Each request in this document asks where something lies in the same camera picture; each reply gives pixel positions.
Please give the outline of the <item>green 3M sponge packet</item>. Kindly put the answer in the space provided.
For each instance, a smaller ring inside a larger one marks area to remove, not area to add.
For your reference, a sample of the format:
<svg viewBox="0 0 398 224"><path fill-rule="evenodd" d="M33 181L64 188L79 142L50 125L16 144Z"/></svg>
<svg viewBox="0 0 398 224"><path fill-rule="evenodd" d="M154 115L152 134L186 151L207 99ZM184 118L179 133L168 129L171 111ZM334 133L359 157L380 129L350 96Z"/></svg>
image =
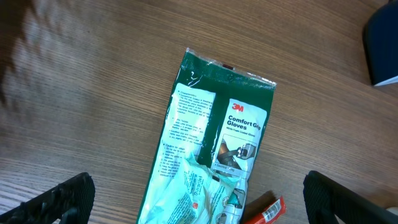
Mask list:
<svg viewBox="0 0 398 224"><path fill-rule="evenodd" d="M248 182L263 139L276 83L187 49L167 105L150 177L137 216L160 197L183 159L237 177L223 219L240 223Z"/></svg>

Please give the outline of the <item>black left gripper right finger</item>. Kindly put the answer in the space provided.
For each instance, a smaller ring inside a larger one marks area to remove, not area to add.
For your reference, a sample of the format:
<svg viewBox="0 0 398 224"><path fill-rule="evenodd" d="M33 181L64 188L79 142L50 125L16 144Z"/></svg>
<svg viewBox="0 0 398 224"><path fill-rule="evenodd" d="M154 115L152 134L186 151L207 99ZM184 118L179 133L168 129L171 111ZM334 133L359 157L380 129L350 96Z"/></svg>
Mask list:
<svg viewBox="0 0 398 224"><path fill-rule="evenodd" d="M309 224L397 224L397 215L377 206L327 176L312 170L303 196Z"/></svg>

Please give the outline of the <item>pale green wipes sachet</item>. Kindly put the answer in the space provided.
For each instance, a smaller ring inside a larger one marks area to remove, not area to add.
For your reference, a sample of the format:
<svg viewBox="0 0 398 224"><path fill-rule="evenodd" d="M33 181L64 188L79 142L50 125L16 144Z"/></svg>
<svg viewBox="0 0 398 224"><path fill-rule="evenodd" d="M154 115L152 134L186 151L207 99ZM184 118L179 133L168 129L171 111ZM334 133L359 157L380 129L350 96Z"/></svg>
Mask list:
<svg viewBox="0 0 398 224"><path fill-rule="evenodd" d="M174 178L152 205L146 205L144 223L219 223L238 182L237 177L218 174L197 163L191 155L183 159Z"/></svg>

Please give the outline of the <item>white barcode scanner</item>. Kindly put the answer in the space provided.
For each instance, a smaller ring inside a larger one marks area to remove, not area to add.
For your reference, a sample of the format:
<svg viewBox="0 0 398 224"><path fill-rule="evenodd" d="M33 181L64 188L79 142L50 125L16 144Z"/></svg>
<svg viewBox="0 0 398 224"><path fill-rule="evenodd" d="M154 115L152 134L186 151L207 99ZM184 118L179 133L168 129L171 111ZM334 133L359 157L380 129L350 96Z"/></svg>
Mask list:
<svg viewBox="0 0 398 224"><path fill-rule="evenodd" d="M397 1L378 9L363 28L363 45L371 84L397 82Z"/></svg>

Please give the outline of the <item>red coffee stick sachet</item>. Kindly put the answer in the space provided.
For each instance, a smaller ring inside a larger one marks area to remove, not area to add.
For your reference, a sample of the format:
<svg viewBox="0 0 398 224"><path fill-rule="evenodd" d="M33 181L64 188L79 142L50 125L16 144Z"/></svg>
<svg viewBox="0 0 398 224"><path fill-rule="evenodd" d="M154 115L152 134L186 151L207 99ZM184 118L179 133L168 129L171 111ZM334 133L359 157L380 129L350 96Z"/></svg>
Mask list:
<svg viewBox="0 0 398 224"><path fill-rule="evenodd" d="M281 196L268 206L270 199L258 198L248 205L248 211L244 213L244 224L273 224L286 212L284 197Z"/></svg>

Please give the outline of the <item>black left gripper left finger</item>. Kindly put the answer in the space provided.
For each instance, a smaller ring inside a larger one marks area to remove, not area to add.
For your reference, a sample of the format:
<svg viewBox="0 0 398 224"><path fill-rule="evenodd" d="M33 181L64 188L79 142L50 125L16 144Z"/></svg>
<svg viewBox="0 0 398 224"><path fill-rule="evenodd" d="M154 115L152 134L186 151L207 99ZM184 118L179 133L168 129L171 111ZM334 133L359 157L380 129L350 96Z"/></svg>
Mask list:
<svg viewBox="0 0 398 224"><path fill-rule="evenodd" d="M89 173L82 172L3 213L1 223L42 224L58 220L60 223L87 224L94 200L93 179Z"/></svg>

